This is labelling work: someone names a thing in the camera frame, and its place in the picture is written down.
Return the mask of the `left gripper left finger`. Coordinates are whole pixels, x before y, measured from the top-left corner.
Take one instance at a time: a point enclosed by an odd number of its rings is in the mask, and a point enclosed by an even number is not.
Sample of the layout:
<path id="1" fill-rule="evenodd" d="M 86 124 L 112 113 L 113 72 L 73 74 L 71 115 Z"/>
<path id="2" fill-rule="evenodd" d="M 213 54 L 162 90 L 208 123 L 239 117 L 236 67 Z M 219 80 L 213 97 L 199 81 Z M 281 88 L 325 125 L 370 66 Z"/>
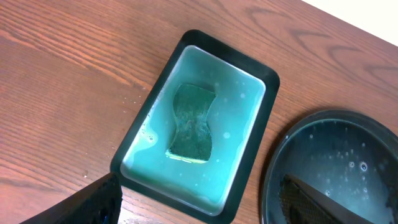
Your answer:
<path id="1" fill-rule="evenodd" d="M 110 172 L 24 223 L 117 224 L 122 196 L 119 178 Z"/>

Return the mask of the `green and yellow sponge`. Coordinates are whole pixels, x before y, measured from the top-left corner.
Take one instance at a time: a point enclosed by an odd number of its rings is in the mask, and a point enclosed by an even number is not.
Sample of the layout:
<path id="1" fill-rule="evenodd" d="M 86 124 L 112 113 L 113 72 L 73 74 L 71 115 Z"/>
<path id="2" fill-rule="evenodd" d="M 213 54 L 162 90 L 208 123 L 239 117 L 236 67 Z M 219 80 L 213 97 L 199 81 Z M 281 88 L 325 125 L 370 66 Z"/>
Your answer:
<path id="1" fill-rule="evenodd" d="M 211 156 L 212 136 L 208 113 L 216 94 L 191 84 L 180 85 L 173 98 L 176 129 L 166 155 L 172 159 L 202 164 Z"/>

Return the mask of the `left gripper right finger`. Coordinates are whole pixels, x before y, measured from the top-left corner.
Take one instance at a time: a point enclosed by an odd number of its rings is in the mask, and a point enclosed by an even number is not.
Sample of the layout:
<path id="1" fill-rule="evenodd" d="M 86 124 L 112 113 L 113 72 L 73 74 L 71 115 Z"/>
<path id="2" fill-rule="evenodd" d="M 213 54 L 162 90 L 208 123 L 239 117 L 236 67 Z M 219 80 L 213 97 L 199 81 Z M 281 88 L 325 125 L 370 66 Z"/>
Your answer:
<path id="1" fill-rule="evenodd" d="M 279 202 L 287 223 L 376 223 L 369 194 L 344 183 L 311 185 L 285 175 Z"/>

